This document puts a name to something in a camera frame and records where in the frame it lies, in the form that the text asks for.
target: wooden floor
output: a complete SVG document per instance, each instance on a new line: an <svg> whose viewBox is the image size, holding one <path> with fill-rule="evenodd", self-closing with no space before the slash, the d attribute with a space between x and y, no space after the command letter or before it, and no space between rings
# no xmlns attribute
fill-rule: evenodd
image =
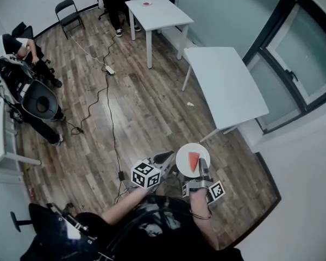
<svg viewBox="0 0 326 261"><path fill-rule="evenodd" d="M72 31L74 38L93 57L102 61L115 32L106 17L97 19L98 9L82 14L86 30ZM115 70L109 78L109 100L115 124L117 149L125 186L129 170L138 160L154 152L174 150L197 142L215 129L203 93L192 74L185 92L181 91L187 62L176 59L176 50L153 34L153 68L146 64L145 33L130 38L125 25L122 38L114 38L107 63ZM63 87L55 93L67 120L78 126L96 93L106 87L101 65L93 60L56 26L37 39L52 61ZM78 212L100 214L114 203L119 180L106 91L91 107L83 135L71 135L65 122L49 123L64 142L51 146L28 125L20 126L18 149L42 166L25 166L27 186L33 187L39 203L54 202L60 207L71 201ZM212 175L226 191L224 202L213 208L215 231L220 246L229 245L258 220L276 199L273 188L238 131L221 132L203 143L211 156Z"/></svg>

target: watermelon slice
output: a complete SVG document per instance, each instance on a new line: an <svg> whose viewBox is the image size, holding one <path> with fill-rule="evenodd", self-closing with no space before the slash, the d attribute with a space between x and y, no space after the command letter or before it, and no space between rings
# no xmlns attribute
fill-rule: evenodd
<svg viewBox="0 0 326 261"><path fill-rule="evenodd" d="M195 152L189 152L189 162L190 162L190 168L192 170L192 172L194 173L199 161L199 153L195 153Z"/></svg>

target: white plate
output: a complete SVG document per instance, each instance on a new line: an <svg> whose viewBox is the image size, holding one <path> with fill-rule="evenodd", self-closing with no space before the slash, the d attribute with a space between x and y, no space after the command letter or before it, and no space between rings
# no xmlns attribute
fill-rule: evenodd
<svg viewBox="0 0 326 261"><path fill-rule="evenodd" d="M190 178L197 178L200 176L199 164L197 164L196 170L192 172L189 162L189 152L195 152L200 154L200 158L205 159L208 167L210 166L210 155L209 152L201 145L197 143L188 143L182 146L176 155L176 165L179 171Z"/></svg>

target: white desk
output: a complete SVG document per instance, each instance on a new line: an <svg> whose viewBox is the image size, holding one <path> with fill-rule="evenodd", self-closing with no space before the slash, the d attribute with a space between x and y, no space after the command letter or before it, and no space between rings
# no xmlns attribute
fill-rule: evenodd
<svg viewBox="0 0 326 261"><path fill-rule="evenodd" d="M5 103L4 100L2 98L0 98L0 162L4 159L4 158L8 158L8 159L12 159L12 160L16 160L16 161L22 161L24 163L30 163L30 164L34 164L34 165L41 165L41 162L39 160L36 159L30 159L30 158L26 158L23 156L19 156L16 154L15 152L15 144L13 144L13 152L9 152L7 150L8 146L6 145L5 142L5 135L6 133L9 134L15 134L16 132L10 128L6 128L6 119L5 119ZM21 175L22 173L17 171L17 170L9 170L9 169L5 169L0 167L0 172L1 173L6 173L6 174L12 174L12 175Z"/></svg>
<svg viewBox="0 0 326 261"><path fill-rule="evenodd" d="M152 30L164 27L184 25L177 58L180 60L186 47L187 31L193 22L183 11L169 0L132 0L126 2L129 8L131 39L135 40L134 17L146 31L147 66L152 68Z"/></svg>
<svg viewBox="0 0 326 261"><path fill-rule="evenodd" d="M190 68L183 91L193 69L216 125L200 142L221 129L231 127L226 134L235 125L269 113L254 79L234 48L194 47L186 48L185 54Z"/></svg>

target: human hand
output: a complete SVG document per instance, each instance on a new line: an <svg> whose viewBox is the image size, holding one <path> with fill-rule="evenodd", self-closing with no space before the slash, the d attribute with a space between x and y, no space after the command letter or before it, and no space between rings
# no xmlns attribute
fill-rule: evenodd
<svg viewBox="0 0 326 261"><path fill-rule="evenodd" d="M36 65L36 63L39 62L39 61L40 61L39 57L37 57L37 56L33 56L32 63L33 63L34 65Z"/></svg>
<svg viewBox="0 0 326 261"><path fill-rule="evenodd" d="M207 189L199 189L197 192L190 193L190 199L194 201L204 200L206 201L206 194L208 193Z"/></svg>

